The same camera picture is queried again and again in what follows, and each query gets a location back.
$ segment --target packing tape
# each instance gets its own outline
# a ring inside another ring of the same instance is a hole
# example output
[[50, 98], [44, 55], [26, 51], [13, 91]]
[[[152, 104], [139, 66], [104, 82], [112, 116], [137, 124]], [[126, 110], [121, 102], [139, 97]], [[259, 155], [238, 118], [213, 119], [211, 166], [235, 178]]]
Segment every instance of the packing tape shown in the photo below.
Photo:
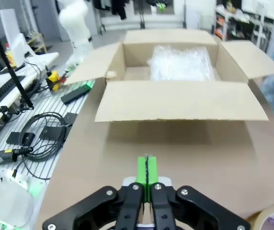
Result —
[[274, 205], [247, 218], [251, 230], [274, 230]]

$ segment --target cardboard box flap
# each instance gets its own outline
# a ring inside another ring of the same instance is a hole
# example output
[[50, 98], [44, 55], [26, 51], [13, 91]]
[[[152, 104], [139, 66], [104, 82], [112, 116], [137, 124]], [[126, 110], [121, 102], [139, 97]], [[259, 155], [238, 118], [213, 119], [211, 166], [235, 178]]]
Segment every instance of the cardboard box flap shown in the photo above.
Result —
[[206, 31], [184, 29], [132, 30], [126, 33], [124, 44], [195, 43], [217, 45]]
[[96, 122], [142, 120], [268, 120], [245, 83], [111, 81]]
[[121, 45], [121, 43], [115, 43], [90, 51], [83, 62], [66, 80], [65, 85], [97, 78], [105, 78], [114, 55]]
[[274, 75], [274, 61], [252, 42], [228, 41], [220, 45], [234, 58], [249, 80]]

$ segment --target metal slatted surface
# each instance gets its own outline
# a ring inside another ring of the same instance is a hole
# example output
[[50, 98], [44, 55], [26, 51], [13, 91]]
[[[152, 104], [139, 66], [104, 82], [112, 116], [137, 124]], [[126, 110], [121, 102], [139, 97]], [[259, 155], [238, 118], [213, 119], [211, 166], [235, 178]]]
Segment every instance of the metal slatted surface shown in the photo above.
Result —
[[[11, 132], [20, 132], [26, 122], [34, 115], [41, 114], [44, 112], [57, 112], [61, 114], [63, 117], [66, 115], [66, 113], [79, 113], [81, 110], [82, 105], [84, 104], [85, 100], [87, 99], [87, 95], [79, 98], [78, 100], [68, 104], [64, 105], [61, 101], [61, 97], [65, 94], [77, 89], [78, 87], [84, 85], [85, 82], [80, 82], [76, 84], [72, 84], [69, 86], [63, 86], [61, 89], [59, 89], [57, 92], [50, 92], [50, 91], [44, 91], [39, 94], [35, 94], [32, 97], [32, 102], [34, 104], [34, 110], [26, 111], [25, 113], [21, 114], [16, 120], [8, 123], [4, 129], [0, 132], [0, 150], [10, 150], [10, 149], [17, 149], [19, 146], [17, 145], [10, 145], [6, 143], [6, 140]], [[39, 140], [39, 135], [46, 125], [45, 119], [40, 119], [34, 124], [32, 124], [31, 128], [28, 130], [28, 132], [35, 133], [35, 138], [32, 141], [32, 146], [37, 143]], [[48, 125], [49, 126], [60, 126], [58, 120], [56, 119], [48, 119]], [[38, 145], [36, 145], [36, 148], [41, 147], [43, 145], [53, 143], [52, 141], [48, 140], [41, 140]], [[45, 162], [32, 162], [27, 160], [26, 164], [27, 167], [30, 169], [32, 173], [34, 173], [35, 176], [47, 178], [51, 177], [53, 169], [55, 167], [55, 164], [59, 158], [60, 152], [49, 160]], [[0, 168], [5, 168], [9, 170], [14, 170], [17, 165], [21, 162], [21, 158], [18, 159], [15, 163], [7, 163], [7, 164], [0, 164]], [[19, 169], [18, 173], [29, 175], [28, 170], [25, 168], [25, 165], [22, 164]]]

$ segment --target bubble wrap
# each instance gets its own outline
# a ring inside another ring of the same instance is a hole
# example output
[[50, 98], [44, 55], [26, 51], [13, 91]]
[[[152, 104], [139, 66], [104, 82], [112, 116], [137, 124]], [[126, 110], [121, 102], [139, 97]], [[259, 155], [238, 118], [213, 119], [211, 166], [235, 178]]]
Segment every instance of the bubble wrap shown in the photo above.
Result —
[[180, 51], [156, 46], [148, 60], [152, 81], [214, 81], [214, 71], [205, 47]]

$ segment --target brown table surface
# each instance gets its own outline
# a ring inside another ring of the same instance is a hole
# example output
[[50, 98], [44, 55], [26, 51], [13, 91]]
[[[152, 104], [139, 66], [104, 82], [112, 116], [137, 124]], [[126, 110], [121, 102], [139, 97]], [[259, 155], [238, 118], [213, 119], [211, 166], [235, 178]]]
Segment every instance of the brown table surface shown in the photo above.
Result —
[[[159, 175], [170, 177], [174, 188], [191, 185], [243, 218], [274, 204], [274, 114], [256, 84], [250, 85], [270, 121], [175, 123], [178, 130], [193, 130], [183, 151], [181, 141], [169, 145], [160, 137], [147, 140], [148, 127], [160, 128], [157, 122], [94, 123], [104, 90], [104, 82], [97, 80], [54, 169], [35, 229], [103, 186], [119, 189], [125, 177], [137, 175], [137, 158], [145, 150], [157, 156]], [[136, 126], [136, 132], [144, 134], [137, 142], [130, 136]], [[205, 130], [210, 130], [209, 140]], [[120, 138], [122, 133], [128, 137]]]

